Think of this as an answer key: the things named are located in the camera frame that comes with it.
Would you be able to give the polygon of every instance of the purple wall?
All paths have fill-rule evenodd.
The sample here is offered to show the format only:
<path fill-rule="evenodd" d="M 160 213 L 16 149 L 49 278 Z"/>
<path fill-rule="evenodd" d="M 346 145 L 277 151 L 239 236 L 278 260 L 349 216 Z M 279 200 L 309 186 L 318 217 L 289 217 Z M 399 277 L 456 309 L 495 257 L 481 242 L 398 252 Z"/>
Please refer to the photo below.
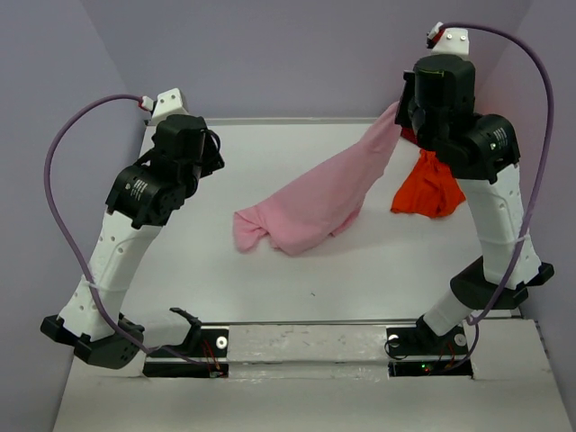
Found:
<path fill-rule="evenodd" d="M 536 250 L 543 260 L 555 265 L 556 276 L 545 287 L 531 290 L 524 312 L 541 324 L 554 375 L 572 425 L 576 426 L 574 16 L 573 0 L 536 0 L 517 34 L 541 55 L 556 98 L 552 149 L 532 223 Z M 483 112 L 501 113 L 514 123 L 522 153 L 522 186 L 527 200 L 542 147 L 546 109 L 541 79 L 520 49 L 513 46 L 506 49 L 482 89 L 480 106 Z"/>
<path fill-rule="evenodd" d="M 207 117 L 375 116 L 437 21 L 514 31 L 530 0 L 82 0 L 133 92 Z M 482 81 L 505 43 L 474 37 Z"/>
<path fill-rule="evenodd" d="M 72 113 L 125 88 L 77 0 L 2 0 L 0 52 L 0 430 L 42 432 L 52 428 L 70 351 L 39 325 L 80 275 L 44 200 L 43 159 Z M 130 103 L 98 110 L 56 155 L 58 203 L 85 253 L 111 179 L 134 156 L 138 118 Z"/>

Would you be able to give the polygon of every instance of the pink towel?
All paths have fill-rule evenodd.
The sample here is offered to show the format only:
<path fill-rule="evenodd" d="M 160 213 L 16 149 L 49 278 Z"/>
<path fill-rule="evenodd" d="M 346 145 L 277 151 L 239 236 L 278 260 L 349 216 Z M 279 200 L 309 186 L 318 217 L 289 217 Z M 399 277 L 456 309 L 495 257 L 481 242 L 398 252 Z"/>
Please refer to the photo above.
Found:
<path fill-rule="evenodd" d="M 260 204 L 234 213 L 240 252 L 265 235 L 273 248 L 294 256 L 347 229 L 368 190 L 384 174 L 400 137 L 393 103 L 352 147 L 301 175 Z"/>

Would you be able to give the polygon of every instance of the red cloth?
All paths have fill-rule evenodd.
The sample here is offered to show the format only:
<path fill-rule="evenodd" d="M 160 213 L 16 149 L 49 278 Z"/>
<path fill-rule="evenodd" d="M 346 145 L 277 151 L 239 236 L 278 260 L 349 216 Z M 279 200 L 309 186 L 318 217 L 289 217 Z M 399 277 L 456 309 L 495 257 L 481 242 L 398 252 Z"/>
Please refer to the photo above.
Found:
<path fill-rule="evenodd" d="M 401 136 L 416 142 L 412 130 L 402 129 Z M 464 201 L 450 168 L 437 159 L 435 152 L 421 150 L 414 169 L 394 196 L 391 211 L 435 219 L 452 214 Z"/>

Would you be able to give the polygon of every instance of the folded cloth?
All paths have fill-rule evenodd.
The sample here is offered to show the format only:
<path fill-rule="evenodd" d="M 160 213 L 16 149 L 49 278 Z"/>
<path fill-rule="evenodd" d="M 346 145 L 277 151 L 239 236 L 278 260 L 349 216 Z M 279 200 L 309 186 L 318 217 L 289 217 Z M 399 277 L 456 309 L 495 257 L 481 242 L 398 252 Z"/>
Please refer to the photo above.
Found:
<path fill-rule="evenodd" d="M 440 162 L 435 152 L 422 149 L 414 169 L 394 196 L 391 210 L 435 219 L 452 214 L 464 200 L 448 165 Z"/>
<path fill-rule="evenodd" d="M 390 161 L 401 128 L 393 103 L 352 147 L 322 162 L 261 203 L 234 213 L 234 241 L 248 252 L 270 236 L 273 248 L 294 256 L 348 228 L 366 193 Z"/>

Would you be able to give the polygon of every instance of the purple cable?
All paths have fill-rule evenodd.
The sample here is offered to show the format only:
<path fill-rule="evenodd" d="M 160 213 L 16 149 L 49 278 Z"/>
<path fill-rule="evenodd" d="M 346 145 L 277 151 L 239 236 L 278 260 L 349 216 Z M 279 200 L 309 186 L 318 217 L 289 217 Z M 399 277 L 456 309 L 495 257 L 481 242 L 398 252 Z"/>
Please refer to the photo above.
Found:
<path fill-rule="evenodd" d="M 110 96 L 103 97 L 102 99 L 99 99 L 95 102 L 90 103 L 89 105 L 85 106 L 82 110 L 80 110 L 79 112 L 74 114 L 72 116 L 72 118 L 70 118 L 70 120 L 68 120 L 66 122 L 66 124 L 64 126 L 62 126 L 62 129 L 60 129 L 58 131 L 58 133 L 56 134 L 56 136 L 52 140 L 52 143 L 50 144 L 50 147 L 48 149 L 48 154 L 46 155 L 46 160 L 44 162 L 44 192 L 46 194 L 46 201 L 48 202 L 50 212 L 52 213 L 54 220 L 56 221 L 58 227 L 60 228 L 62 235 L 66 239 L 66 242 L 70 245 L 70 248 L 72 249 L 72 252 L 74 253 L 74 255 L 76 257 L 76 260 L 80 264 L 80 268 L 82 269 L 82 273 L 84 274 L 84 277 L 88 281 L 88 284 L 90 286 L 90 293 L 92 294 L 92 299 L 94 300 L 94 305 L 98 309 L 98 312 L 100 313 L 100 315 L 102 316 L 104 321 L 106 321 L 106 324 L 108 324 L 120 336 L 122 336 L 123 338 L 125 338 L 126 340 L 131 342 L 133 345 L 135 345 L 136 347 L 138 347 L 140 350 L 142 350 L 144 353 L 146 353 L 148 355 L 153 353 L 154 351 L 159 350 L 159 349 L 164 349 L 166 352 L 170 353 L 172 356 L 176 356 L 178 358 L 181 358 L 182 360 L 185 360 L 187 363 L 190 363 L 192 365 L 204 365 L 204 363 L 195 362 L 194 360 L 186 357 L 185 355 L 181 355 L 180 353 L 177 353 L 174 349 L 170 348 L 169 346 L 157 346 L 157 347 L 153 347 L 153 348 L 147 348 L 142 343 L 140 343 L 135 337 L 133 337 L 130 333 L 123 330 L 116 323 L 116 321 L 106 311 L 106 308 L 104 307 L 104 305 L 102 303 L 102 299 L 100 298 L 100 294 L 98 293 L 98 290 L 95 288 L 96 284 L 95 284 L 95 280 L 94 280 L 94 277 L 92 275 L 92 272 L 90 271 L 90 266 L 88 265 L 85 258 L 83 257 L 82 252 L 80 251 L 80 248 L 78 247 L 77 243 L 74 241 L 72 234 L 70 234 L 70 231 L 68 230 L 68 228 L 66 226 L 66 223 L 64 223 L 64 221 L 62 220 L 62 217 L 60 216 L 60 213 L 59 213 L 58 208 L 56 206 L 56 203 L 54 201 L 54 195 L 52 193 L 52 182 L 51 182 L 50 172 L 52 169 L 52 160 L 54 158 L 54 153 L 56 152 L 56 149 L 58 148 L 59 143 L 64 138 L 64 135 L 66 135 L 66 133 L 70 130 L 70 128 L 78 120 L 80 120 L 82 117 L 84 117 L 85 114 L 89 113 L 94 108 L 96 108 L 100 105 L 106 104 L 108 102 L 118 101 L 118 100 L 130 100 L 130 101 L 135 101 L 138 103 L 142 102 L 141 97 L 138 97 L 138 96 L 135 96 L 132 94 L 113 94 Z"/>
<path fill-rule="evenodd" d="M 532 186 L 532 192 L 530 193 L 530 199 L 528 200 L 528 205 L 526 207 L 526 212 L 524 214 L 524 219 L 522 220 L 522 225 L 520 226 L 520 232 L 518 233 L 518 241 L 514 246 L 514 250 L 512 252 L 512 258 L 510 259 L 510 263 L 508 264 L 508 268 L 506 272 L 502 276 L 502 280 L 498 284 L 496 291 L 490 298 L 490 301 L 484 308 L 484 310 L 477 316 L 470 316 L 466 318 L 466 322 L 471 325 L 475 326 L 476 328 L 476 335 L 474 336 L 474 341 L 472 342 L 472 346 L 468 350 L 468 354 L 460 360 L 458 363 L 453 365 L 450 369 L 447 369 L 442 372 L 447 372 L 456 367 L 459 367 L 466 363 L 470 357 L 472 356 L 476 346 L 478 345 L 478 340 L 480 339 L 480 327 L 478 324 L 482 321 L 491 309 L 494 307 L 498 298 L 502 295 L 504 290 L 506 289 L 506 284 L 508 280 L 512 276 L 512 272 L 514 271 L 514 267 L 516 266 L 518 259 L 520 258 L 520 253 L 522 252 L 522 246 L 524 245 L 524 237 L 528 233 L 528 228 L 530 226 L 530 220 L 532 219 L 532 214 L 534 213 L 534 208 L 536 207 L 536 200 L 538 198 L 538 194 L 540 193 L 540 187 L 542 185 L 542 179 L 544 177 L 544 171 L 546 167 L 546 162 L 548 160 L 548 153 L 550 150 L 550 141 L 552 138 L 552 128 L 554 126 L 554 91 L 552 89 L 552 82 L 546 71 L 544 63 L 540 59 L 540 57 L 536 54 L 536 52 L 523 40 L 517 38 L 516 36 L 506 33 L 505 31 L 501 31 L 498 29 L 494 29 L 490 26 L 481 25 L 481 24 L 472 24 L 468 22 L 446 22 L 440 26 L 440 31 L 445 30 L 447 28 L 461 28 L 461 29 L 468 29 L 468 30 L 480 30 L 482 32 L 493 33 L 499 35 L 509 41 L 516 43 L 524 52 L 534 61 L 538 72 L 540 72 L 540 76 L 544 82 L 544 90 L 546 91 L 546 102 L 547 102 L 547 114 L 546 114 L 546 129 L 544 132 L 544 144 L 542 146 L 542 153 L 540 155 L 540 162 L 538 164 L 538 169 L 536 171 L 536 177 L 534 181 L 534 185 Z"/>

